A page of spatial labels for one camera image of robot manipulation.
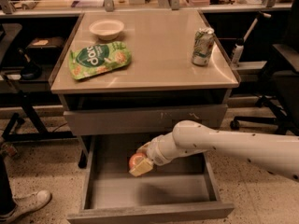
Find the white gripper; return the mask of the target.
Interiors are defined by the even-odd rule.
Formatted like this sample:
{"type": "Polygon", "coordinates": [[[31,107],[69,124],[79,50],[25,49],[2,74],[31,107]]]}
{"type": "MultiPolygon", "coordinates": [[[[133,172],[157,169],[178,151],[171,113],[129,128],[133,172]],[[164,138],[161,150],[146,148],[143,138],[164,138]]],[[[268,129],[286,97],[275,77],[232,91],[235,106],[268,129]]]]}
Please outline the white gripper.
{"type": "Polygon", "coordinates": [[[162,152],[162,145],[164,144],[164,138],[158,136],[139,147],[136,152],[146,154],[149,159],[146,158],[140,161],[133,169],[129,170],[129,173],[133,176],[141,176],[153,169],[153,163],[157,166],[168,164],[170,160],[162,152]]]}

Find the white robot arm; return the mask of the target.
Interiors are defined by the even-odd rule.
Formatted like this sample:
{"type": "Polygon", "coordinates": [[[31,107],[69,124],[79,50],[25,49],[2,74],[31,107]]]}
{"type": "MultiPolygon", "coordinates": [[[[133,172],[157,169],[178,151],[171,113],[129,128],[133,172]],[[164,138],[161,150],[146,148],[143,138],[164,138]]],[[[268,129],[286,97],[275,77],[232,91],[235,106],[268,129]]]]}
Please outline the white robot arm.
{"type": "Polygon", "coordinates": [[[190,120],[177,123],[171,133],[157,136],[140,147],[129,160],[129,173],[141,176],[154,166],[208,150],[299,181],[298,136],[218,131],[190,120]]]}

